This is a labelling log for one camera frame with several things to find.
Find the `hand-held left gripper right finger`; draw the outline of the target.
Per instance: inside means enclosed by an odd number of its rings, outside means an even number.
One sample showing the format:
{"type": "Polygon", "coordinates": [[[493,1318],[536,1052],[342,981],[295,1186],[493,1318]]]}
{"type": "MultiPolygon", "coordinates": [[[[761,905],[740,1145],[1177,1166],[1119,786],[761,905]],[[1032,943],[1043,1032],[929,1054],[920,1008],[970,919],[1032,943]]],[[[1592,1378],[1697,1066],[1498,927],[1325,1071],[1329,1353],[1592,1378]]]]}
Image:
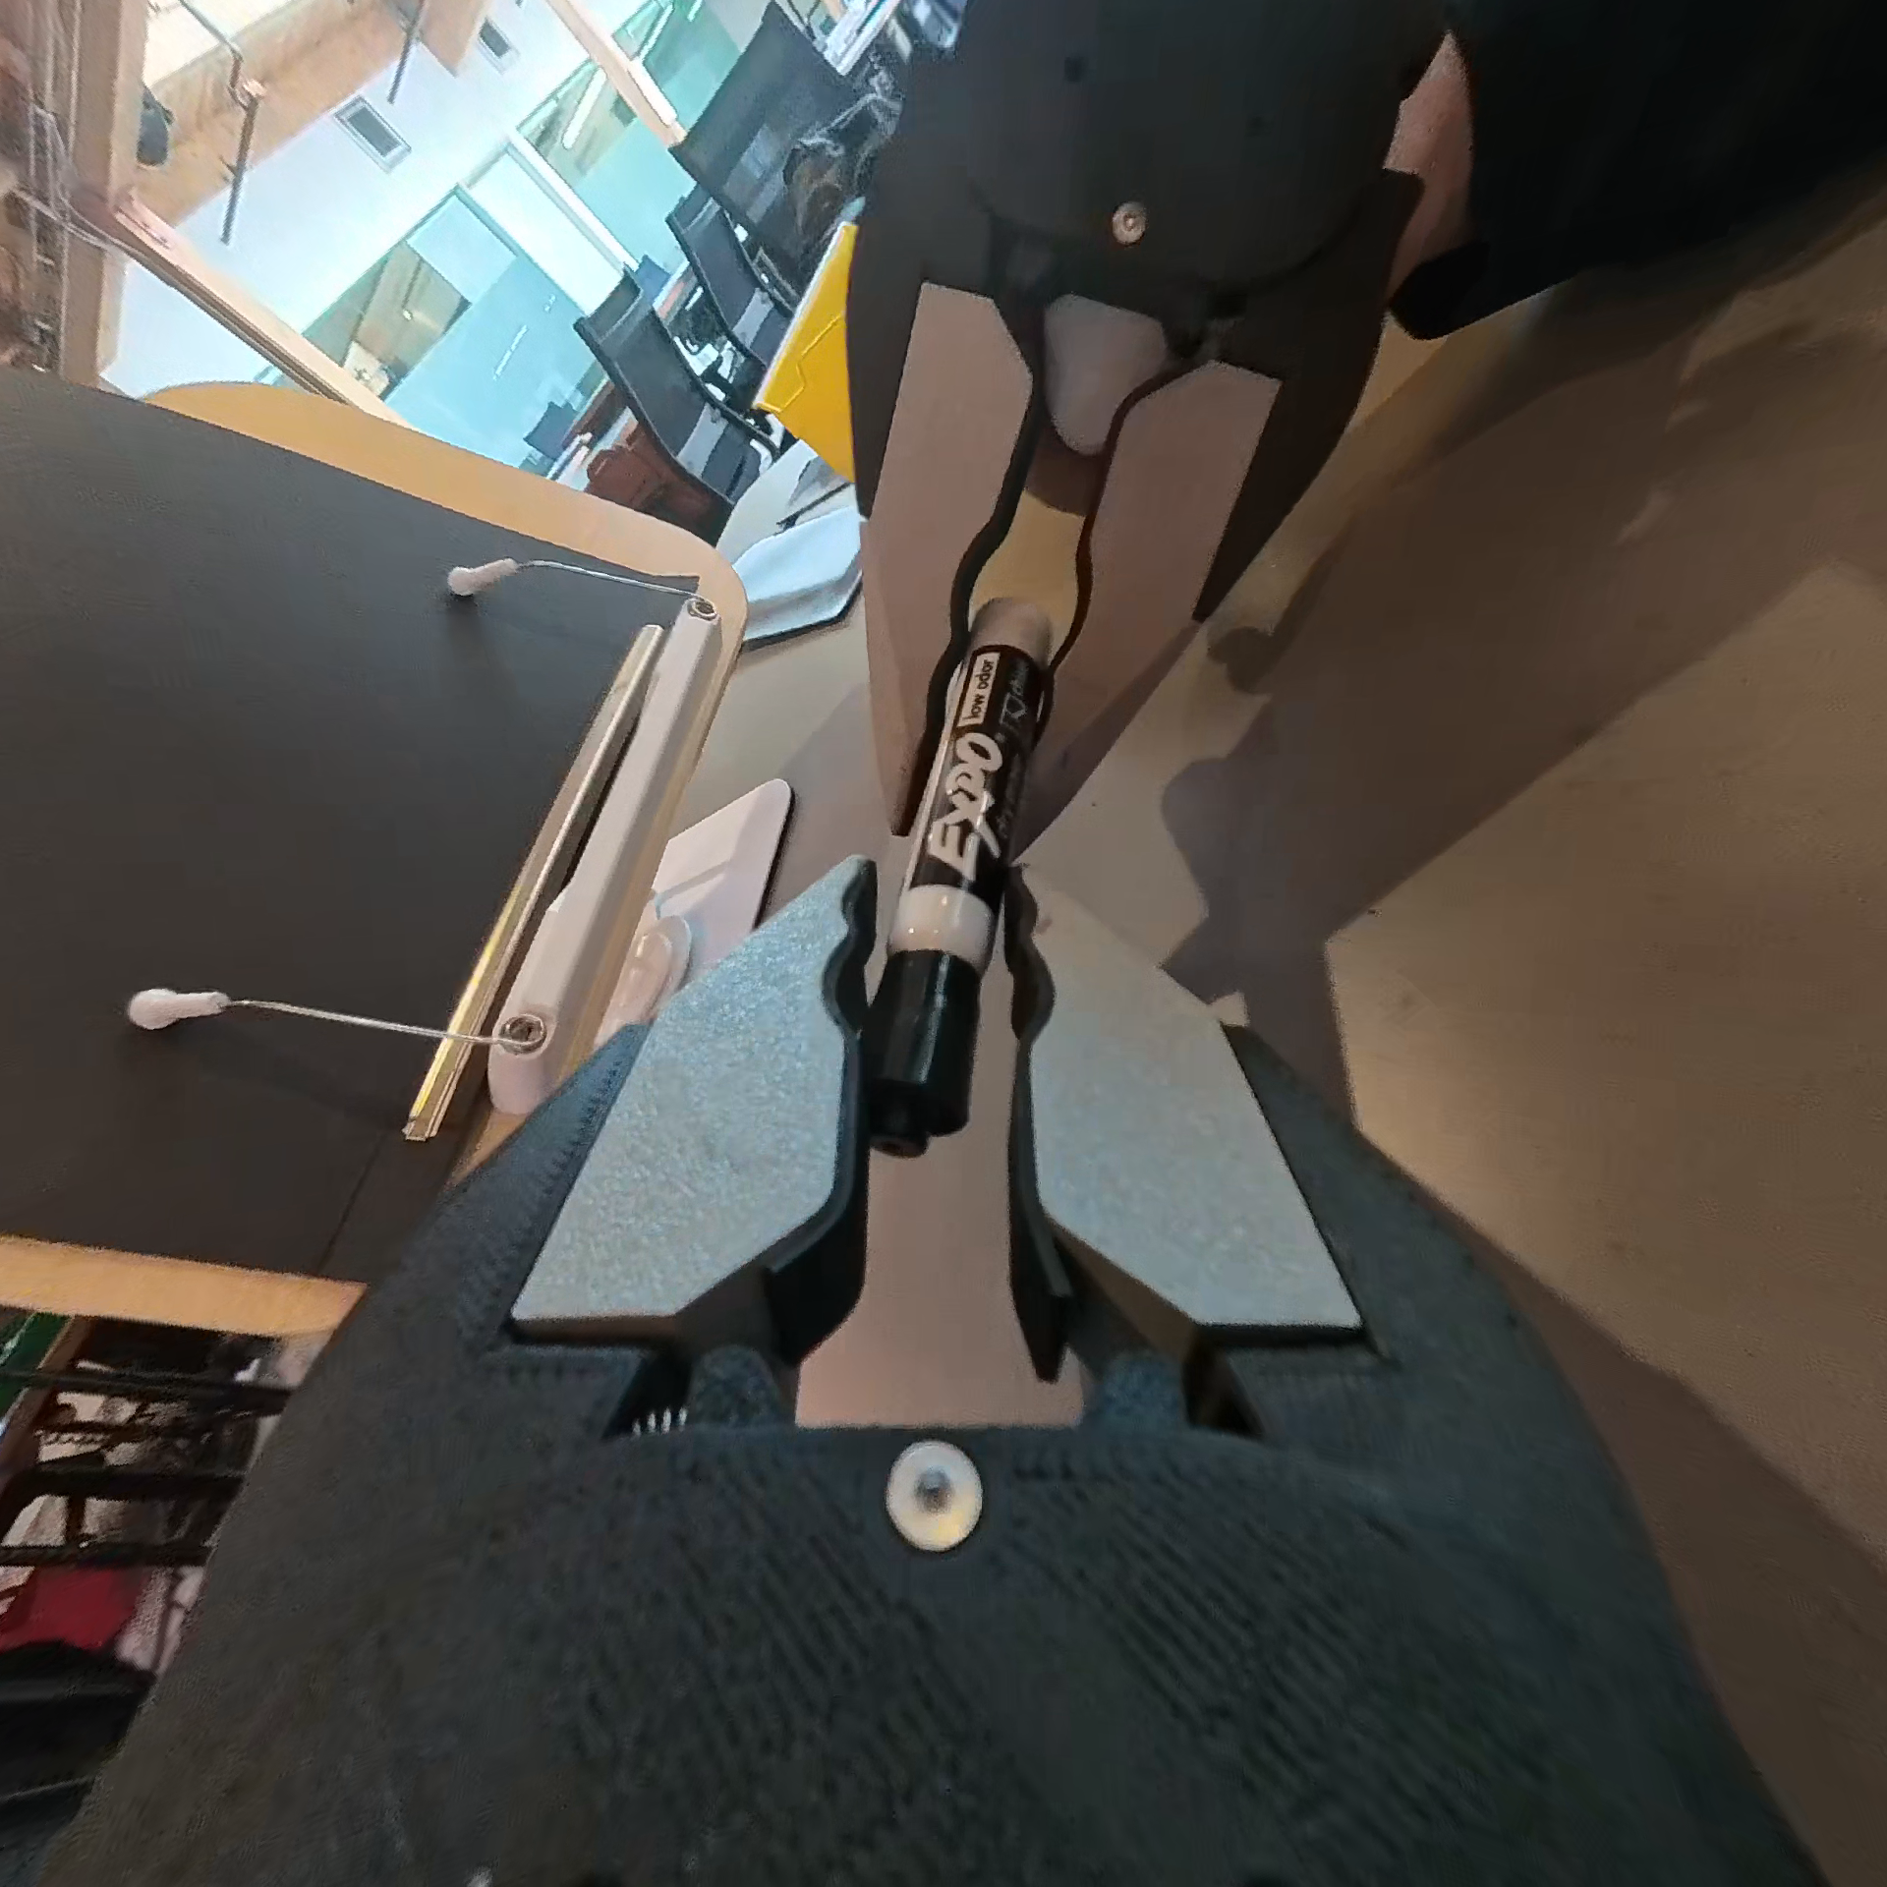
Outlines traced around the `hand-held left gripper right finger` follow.
{"type": "Polygon", "coordinates": [[[1015,875],[1008,1289],[1053,1378],[1151,1350],[1362,1343],[1363,1318],[1230,1031],[1084,905],[1015,875]]]}

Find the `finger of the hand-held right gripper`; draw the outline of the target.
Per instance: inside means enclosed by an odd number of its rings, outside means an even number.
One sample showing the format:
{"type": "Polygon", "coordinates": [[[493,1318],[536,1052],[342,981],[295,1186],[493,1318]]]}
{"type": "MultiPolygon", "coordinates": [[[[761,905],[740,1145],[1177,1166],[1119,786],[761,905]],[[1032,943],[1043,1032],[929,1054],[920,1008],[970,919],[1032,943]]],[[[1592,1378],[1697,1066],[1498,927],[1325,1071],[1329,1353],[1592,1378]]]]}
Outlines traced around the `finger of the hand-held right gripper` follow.
{"type": "Polygon", "coordinates": [[[926,791],[970,585],[1015,523],[1032,376],[1004,311],[926,286],[915,301],[885,469],[862,512],[862,655],[885,823],[926,791]]]}
{"type": "Polygon", "coordinates": [[[1073,555],[1073,628],[1053,655],[1017,853],[1072,814],[1200,631],[1200,600],[1278,393],[1278,376],[1205,360],[1120,407],[1073,555]]]}

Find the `person's right hand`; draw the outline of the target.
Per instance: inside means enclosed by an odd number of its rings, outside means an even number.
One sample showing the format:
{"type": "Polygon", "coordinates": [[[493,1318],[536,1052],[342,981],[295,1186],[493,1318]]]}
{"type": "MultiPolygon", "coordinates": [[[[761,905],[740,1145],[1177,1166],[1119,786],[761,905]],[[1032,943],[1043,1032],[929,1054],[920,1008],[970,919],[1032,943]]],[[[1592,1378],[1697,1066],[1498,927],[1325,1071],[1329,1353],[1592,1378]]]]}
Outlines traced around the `person's right hand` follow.
{"type": "Polygon", "coordinates": [[[1457,251],[1472,246],[1472,85],[1457,54],[1457,38],[1442,38],[1424,85],[1405,91],[1383,172],[1419,179],[1419,208],[1403,230],[1391,296],[1403,286],[1457,251]]]}

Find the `grey flat tray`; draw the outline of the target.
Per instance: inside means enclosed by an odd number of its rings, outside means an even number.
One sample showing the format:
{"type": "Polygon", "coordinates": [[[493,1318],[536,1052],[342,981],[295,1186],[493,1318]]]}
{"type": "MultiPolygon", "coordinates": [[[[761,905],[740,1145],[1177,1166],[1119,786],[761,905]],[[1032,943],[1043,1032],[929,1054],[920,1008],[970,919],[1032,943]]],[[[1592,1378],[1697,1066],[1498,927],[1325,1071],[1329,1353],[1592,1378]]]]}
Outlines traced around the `grey flat tray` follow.
{"type": "Polygon", "coordinates": [[[743,585],[743,649],[836,628],[862,596],[862,515],[803,515],[735,558],[743,585]]]}

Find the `red plastic bin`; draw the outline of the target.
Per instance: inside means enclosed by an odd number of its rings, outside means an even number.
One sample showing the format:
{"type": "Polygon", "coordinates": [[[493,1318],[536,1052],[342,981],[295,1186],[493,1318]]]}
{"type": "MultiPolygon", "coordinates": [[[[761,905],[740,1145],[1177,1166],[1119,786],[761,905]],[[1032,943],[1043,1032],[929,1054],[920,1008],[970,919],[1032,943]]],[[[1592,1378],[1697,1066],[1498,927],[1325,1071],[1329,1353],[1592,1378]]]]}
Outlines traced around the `red plastic bin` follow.
{"type": "Polygon", "coordinates": [[[84,1669],[154,1673],[160,1576],[140,1569],[36,1569],[3,1582],[0,1669],[44,1678],[84,1669]]]}

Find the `black white dry erase marker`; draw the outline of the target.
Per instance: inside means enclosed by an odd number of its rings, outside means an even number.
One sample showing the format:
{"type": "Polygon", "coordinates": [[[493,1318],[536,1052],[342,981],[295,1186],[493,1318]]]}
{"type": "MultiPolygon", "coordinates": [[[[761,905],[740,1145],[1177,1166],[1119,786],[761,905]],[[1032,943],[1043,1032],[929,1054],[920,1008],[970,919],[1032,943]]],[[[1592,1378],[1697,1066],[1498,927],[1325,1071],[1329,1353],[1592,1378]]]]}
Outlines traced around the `black white dry erase marker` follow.
{"type": "Polygon", "coordinates": [[[953,682],[862,1024],[868,1135],[888,1159],[920,1159],[970,1113],[983,973],[1050,704],[1050,649],[1053,628],[1032,600],[989,600],[953,682]]]}

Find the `black wooden book stand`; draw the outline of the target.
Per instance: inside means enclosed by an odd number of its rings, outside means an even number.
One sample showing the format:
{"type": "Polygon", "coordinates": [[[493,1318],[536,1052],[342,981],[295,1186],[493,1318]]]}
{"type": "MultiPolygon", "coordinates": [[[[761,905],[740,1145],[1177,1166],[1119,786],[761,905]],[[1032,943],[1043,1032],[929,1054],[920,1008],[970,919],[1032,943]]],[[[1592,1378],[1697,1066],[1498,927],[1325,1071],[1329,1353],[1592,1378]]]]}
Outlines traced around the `black wooden book stand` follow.
{"type": "Polygon", "coordinates": [[[486,1135],[486,1052],[140,987],[493,1031],[682,580],[706,662],[735,562],[668,523],[333,407],[333,456],[3,366],[3,1309],[283,1334],[342,1318],[486,1135]]]}

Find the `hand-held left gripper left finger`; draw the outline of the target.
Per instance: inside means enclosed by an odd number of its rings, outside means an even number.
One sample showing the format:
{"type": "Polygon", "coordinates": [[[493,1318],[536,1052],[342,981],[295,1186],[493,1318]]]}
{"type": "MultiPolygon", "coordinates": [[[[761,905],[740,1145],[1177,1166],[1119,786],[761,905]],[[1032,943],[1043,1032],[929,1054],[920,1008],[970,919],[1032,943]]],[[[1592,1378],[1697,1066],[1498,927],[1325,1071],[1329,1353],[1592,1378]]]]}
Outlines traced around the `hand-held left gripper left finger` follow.
{"type": "Polygon", "coordinates": [[[803,1367],[853,1312],[875,919],[879,861],[841,856],[641,1031],[516,1334],[803,1367]]]}

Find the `row of black office chairs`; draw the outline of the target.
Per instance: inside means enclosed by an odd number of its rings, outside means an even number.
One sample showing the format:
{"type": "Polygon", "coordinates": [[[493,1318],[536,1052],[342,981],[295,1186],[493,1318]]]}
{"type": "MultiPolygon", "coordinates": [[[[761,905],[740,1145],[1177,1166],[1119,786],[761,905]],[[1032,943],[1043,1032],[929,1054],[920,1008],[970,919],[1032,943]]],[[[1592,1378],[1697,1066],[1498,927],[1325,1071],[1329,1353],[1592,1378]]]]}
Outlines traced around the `row of black office chairs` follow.
{"type": "Polygon", "coordinates": [[[661,317],[668,286],[635,267],[572,321],[647,450],[668,466],[677,523],[723,515],[789,434],[761,416],[811,267],[885,147],[894,102],[848,85],[789,12],[764,5],[691,131],[661,152],[689,193],[661,234],[682,251],[682,301],[706,304],[712,366],[661,317]]]}

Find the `yellow plastic bin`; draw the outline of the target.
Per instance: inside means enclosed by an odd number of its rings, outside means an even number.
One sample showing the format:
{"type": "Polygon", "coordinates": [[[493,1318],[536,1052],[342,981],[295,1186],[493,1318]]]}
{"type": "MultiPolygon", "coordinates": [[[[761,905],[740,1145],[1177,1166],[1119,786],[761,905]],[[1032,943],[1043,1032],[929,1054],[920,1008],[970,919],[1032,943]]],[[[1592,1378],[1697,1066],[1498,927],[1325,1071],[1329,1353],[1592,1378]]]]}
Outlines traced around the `yellow plastic bin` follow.
{"type": "Polygon", "coordinates": [[[803,437],[836,479],[853,479],[853,390],[848,390],[848,278],[860,223],[836,223],[789,324],[761,376],[757,416],[803,437]]]}

